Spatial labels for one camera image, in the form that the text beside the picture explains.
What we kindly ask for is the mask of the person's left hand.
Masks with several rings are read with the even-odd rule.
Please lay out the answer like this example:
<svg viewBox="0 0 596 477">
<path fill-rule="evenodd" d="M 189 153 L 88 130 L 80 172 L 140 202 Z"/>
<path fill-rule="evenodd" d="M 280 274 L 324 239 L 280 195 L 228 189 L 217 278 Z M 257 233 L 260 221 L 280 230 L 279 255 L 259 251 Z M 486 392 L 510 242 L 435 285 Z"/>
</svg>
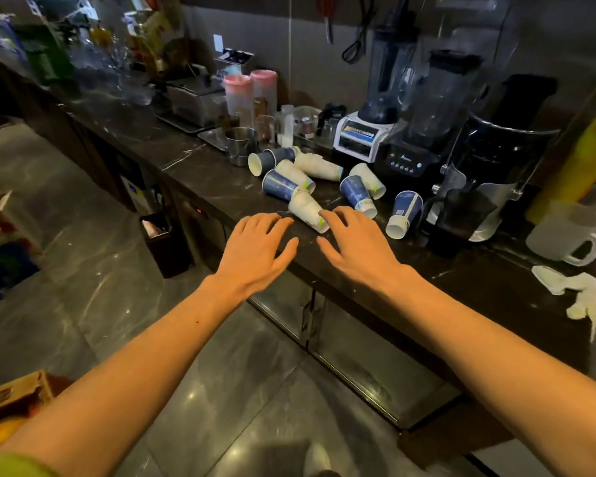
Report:
<svg viewBox="0 0 596 477">
<path fill-rule="evenodd" d="M 228 239 L 218 270 L 209 278 L 216 294 L 231 306 L 266 289 L 281 274 L 276 273 L 276 258 L 285 248 L 279 249 L 294 219 L 281 218 L 281 238 L 261 239 L 259 214 L 247 216 L 251 218 L 243 233 L 236 240 Z"/>
</svg>

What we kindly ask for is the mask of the person's right forearm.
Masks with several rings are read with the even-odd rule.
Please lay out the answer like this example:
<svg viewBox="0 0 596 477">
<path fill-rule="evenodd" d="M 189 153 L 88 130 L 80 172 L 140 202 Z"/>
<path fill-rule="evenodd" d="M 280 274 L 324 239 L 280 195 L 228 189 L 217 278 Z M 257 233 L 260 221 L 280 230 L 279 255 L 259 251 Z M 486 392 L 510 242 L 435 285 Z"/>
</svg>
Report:
<svg viewBox="0 0 596 477">
<path fill-rule="evenodd" d="M 410 266 L 375 284 L 466 387 L 557 477 L 596 477 L 596 381 L 456 301 Z"/>
</svg>

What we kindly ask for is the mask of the pile of paper cups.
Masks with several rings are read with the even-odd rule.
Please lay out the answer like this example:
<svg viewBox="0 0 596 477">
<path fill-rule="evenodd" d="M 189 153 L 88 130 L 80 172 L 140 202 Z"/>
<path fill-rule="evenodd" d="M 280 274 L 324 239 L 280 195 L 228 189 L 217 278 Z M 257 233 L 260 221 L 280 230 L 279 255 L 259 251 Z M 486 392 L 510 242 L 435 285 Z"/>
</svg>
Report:
<svg viewBox="0 0 596 477">
<path fill-rule="evenodd" d="M 288 202 L 290 213 L 319 234 L 327 232 L 329 226 L 320 215 L 322 207 L 313 198 L 315 179 L 340 183 L 343 199 L 370 219 L 377 216 L 375 200 L 386 192 L 386 186 L 365 163 L 355 165 L 349 175 L 343 177 L 343 167 L 319 154 L 305 153 L 294 147 L 251 153 L 247 162 L 251 173 L 262 177 L 263 192 Z"/>
</svg>

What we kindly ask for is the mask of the black trash bin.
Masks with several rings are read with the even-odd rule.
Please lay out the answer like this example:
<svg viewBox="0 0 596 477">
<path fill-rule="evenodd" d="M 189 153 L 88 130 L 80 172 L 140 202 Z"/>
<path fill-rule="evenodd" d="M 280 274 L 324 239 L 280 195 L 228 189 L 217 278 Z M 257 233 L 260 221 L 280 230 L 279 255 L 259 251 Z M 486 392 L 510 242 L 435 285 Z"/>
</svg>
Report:
<svg viewBox="0 0 596 477">
<path fill-rule="evenodd" d="M 180 224 L 165 211 L 138 220 L 145 245 L 164 279 L 181 275 L 195 265 Z"/>
</svg>

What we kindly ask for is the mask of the steel milk pitcher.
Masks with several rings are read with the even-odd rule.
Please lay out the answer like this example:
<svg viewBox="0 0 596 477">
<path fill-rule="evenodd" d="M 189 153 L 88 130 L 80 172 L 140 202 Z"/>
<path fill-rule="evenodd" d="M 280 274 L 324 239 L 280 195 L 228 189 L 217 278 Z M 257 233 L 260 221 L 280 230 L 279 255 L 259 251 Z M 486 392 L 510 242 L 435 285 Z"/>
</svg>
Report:
<svg viewBox="0 0 596 477">
<path fill-rule="evenodd" d="M 230 164 L 246 167 L 248 157 L 257 152 L 256 131 L 251 127 L 230 128 L 224 133 L 225 154 Z"/>
</svg>

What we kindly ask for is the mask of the white plastic bottle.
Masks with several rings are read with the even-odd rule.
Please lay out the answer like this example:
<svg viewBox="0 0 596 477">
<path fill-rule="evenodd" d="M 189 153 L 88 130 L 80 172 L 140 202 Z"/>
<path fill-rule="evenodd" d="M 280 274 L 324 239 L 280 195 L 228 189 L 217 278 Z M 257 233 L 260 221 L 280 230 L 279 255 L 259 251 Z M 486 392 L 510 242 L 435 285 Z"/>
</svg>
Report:
<svg viewBox="0 0 596 477">
<path fill-rule="evenodd" d="M 288 148 L 294 145 L 294 106 L 285 104 L 281 106 L 281 130 L 279 132 L 279 144 Z"/>
</svg>

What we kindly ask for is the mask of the small glass jar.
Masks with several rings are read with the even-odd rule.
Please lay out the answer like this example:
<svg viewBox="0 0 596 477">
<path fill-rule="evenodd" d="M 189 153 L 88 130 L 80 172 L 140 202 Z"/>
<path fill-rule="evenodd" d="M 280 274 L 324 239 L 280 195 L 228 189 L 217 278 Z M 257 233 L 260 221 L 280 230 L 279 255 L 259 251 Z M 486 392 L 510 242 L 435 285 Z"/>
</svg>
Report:
<svg viewBox="0 0 596 477">
<path fill-rule="evenodd" d="M 294 136 L 302 136 L 307 140 L 314 139 L 321 112 L 321 109 L 308 105 L 296 106 L 294 108 Z"/>
</svg>

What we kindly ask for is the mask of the steel under-counter cabinet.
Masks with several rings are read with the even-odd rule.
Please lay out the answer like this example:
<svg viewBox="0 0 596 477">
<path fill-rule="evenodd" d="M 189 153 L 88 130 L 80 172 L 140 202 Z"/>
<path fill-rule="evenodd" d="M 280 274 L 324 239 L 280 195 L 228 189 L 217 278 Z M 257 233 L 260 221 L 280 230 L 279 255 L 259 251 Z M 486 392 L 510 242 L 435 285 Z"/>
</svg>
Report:
<svg viewBox="0 0 596 477">
<path fill-rule="evenodd" d="M 244 189 L 206 201 L 174 185 L 185 235 L 204 263 L 217 268 L 243 216 L 277 212 L 292 217 L 283 240 L 298 237 L 298 255 L 249 305 L 400 429 L 431 422 L 464 398 L 456 378 L 429 351 L 351 299 L 355 288 L 349 282 L 340 291 L 331 285 L 339 274 L 319 251 L 317 232 L 294 216 L 287 202 L 264 194 L 258 185 L 246 188 L 252 202 Z"/>
</svg>

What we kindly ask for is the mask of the white base blender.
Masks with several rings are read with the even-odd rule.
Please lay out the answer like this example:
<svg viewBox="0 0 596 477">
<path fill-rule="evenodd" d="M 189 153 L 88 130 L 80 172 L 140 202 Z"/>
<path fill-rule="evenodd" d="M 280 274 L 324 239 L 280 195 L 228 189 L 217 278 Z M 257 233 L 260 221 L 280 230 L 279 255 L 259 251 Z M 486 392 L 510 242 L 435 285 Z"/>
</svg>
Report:
<svg viewBox="0 0 596 477">
<path fill-rule="evenodd" d="M 375 27 L 366 101 L 339 122 L 334 150 L 373 163 L 391 132 L 403 129 L 400 113 L 412 97 L 419 35 L 416 13 L 409 9 Z"/>
</svg>

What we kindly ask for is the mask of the pink lid plastic container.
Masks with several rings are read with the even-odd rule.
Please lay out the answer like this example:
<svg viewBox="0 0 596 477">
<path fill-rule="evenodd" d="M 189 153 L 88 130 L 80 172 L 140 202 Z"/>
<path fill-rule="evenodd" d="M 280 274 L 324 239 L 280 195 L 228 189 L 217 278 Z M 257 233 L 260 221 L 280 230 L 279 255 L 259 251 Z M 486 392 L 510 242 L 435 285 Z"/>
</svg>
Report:
<svg viewBox="0 0 596 477">
<path fill-rule="evenodd" d="M 254 127 L 254 83 L 250 76 L 230 74 L 223 78 L 229 115 L 239 118 L 240 127 Z"/>
<path fill-rule="evenodd" d="M 275 71 L 259 69 L 251 71 L 250 78 L 254 90 L 254 118 L 262 115 L 274 116 L 278 111 L 278 74 Z"/>
</svg>

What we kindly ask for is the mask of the black organizer box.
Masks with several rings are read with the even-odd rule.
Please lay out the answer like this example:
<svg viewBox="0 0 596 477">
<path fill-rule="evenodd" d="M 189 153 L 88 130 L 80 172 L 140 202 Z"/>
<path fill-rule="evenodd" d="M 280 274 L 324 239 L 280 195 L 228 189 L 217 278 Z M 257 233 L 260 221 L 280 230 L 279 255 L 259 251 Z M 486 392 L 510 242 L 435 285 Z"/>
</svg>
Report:
<svg viewBox="0 0 596 477">
<path fill-rule="evenodd" d="M 224 47 L 220 55 L 214 57 L 217 69 L 227 71 L 229 74 L 243 74 L 245 76 L 256 69 L 255 54 Z"/>
</svg>

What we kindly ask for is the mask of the yellow green pillar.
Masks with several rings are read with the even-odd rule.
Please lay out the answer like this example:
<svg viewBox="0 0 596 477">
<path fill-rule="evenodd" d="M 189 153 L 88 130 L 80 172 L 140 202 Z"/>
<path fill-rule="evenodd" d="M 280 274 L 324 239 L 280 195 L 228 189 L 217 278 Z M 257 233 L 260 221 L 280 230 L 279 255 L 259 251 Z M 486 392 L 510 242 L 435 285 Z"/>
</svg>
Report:
<svg viewBox="0 0 596 477">
<path fill-rule="evenodd" d="M 596 99 L 596 89 L 581 111 L 572 119 L 564 136 L 573 135 L 582 122 L 582 115 L 591 109 Z M 543 189 L 525 211 L 525 220 L 539 223 L 553 201 L 580 201 L 596 183 L 596 115 L 577 138 L 571 152 L 559 170 L 549 176 Z"/>
</svg>

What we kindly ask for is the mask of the white crumpled cloth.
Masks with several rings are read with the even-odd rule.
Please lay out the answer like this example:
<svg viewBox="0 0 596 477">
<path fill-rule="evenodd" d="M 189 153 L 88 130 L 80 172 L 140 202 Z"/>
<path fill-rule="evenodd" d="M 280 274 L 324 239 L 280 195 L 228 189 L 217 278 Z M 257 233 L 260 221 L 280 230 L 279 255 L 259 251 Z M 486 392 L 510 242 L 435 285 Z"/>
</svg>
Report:
<svg viewBox="0 0 596 477">
<path fill-rule="evenodd" d="M 596 337 L 596 278 L 588 273 L 567 277 L 543 265 L 533 266 L 531 272 L 554 296 L 561 296 L 566 291 L 575 292 L 575 302 L 567 308 L 566 315 L 571 320 L 590 320 L 589 342 L 592 344 Z"/>
</svg>

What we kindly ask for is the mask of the green bottle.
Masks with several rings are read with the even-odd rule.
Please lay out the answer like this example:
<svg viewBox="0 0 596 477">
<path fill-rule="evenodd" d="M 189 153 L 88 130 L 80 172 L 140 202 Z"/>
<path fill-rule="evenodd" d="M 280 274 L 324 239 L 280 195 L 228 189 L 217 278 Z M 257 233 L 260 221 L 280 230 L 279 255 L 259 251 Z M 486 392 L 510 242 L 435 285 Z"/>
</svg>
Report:
<svg viewBox="0 0 596 477">
<path fill-rule="evenodd" d="M 48 26 L 16 24 L 14 30 L 40 85 L 74 81 L 74 67 Z"/>
</svg>

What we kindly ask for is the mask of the brown cardboard box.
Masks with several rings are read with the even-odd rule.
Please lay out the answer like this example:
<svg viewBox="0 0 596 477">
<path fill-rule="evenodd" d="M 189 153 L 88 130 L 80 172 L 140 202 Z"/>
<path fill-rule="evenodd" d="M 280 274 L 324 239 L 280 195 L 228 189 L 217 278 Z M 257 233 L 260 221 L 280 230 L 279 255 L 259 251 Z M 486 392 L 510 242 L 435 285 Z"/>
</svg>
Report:
<svg viewBox="0 0 596 477">
<path fill-rule="evenodd" d="M 56 394 L 45 370 L 38 370 L 0 385 L 0 419 L 28 416 L 32 405 L 46 406 Z"/>
</svg>

